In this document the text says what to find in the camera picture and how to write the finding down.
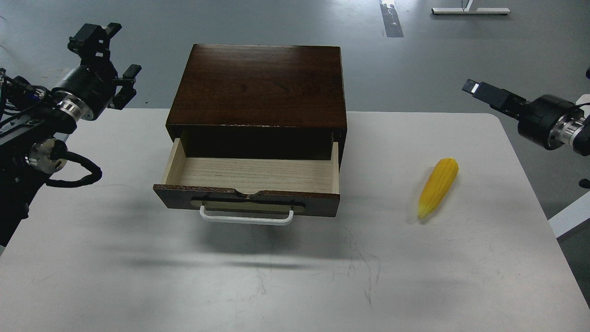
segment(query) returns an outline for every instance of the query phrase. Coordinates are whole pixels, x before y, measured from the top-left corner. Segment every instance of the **white handle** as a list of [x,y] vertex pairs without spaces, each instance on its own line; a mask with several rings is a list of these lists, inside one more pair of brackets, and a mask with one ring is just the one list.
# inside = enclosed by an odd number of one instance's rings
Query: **white handle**
[[236,223],[236,224],[257,224],[257,225],[276,225],[285,226],[293,221],[293,209],[289,210],[289,216],[285,219],[273,218],[253,218],[253,217],[232,217],[232,216],[210,216],[206,214],[205,206],[201,205],[199,209],[201,217],[210,222],[217,223]]

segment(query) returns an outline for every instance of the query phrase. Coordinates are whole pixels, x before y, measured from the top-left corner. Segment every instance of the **toy corn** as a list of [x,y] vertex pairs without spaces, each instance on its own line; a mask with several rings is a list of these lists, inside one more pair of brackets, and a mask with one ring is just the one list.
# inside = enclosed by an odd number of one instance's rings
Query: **toy corn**
[[459,165],[453,158],[439,160],[432,170],[418,201],[418,218],[432,213],[443,200],[459,172]]

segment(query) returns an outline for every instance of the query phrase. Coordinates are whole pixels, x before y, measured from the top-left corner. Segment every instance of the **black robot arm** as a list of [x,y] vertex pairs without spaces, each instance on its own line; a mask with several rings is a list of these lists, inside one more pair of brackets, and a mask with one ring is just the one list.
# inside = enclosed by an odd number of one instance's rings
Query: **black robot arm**
[[473,80],[467,80],[463,91],[518,120],[519,134],[547,150],[567,144],[583,156],[590,154],[590,118],[584,118],[580,109],[587,104],[576,105],[552,95],[528,102],[510,91]]
[[[110,61],[110,40],[119,30],[118,23],[105,28],[84,24],[68,43],[80,56],[80,65],[51,91],[19,76],[10,78],[0,69],[0,245],[6,246],[28,217],[29,205],[44,184],[73,188],[102,176],[96,164],[67,151],[55,137],[73,133],[79,119],[96,120],[107,107],[123,109],[135,96],[133,85],[141,67],[132,64],[119,77]],[[90,174],[78,181],[50,179],[67,161]]]

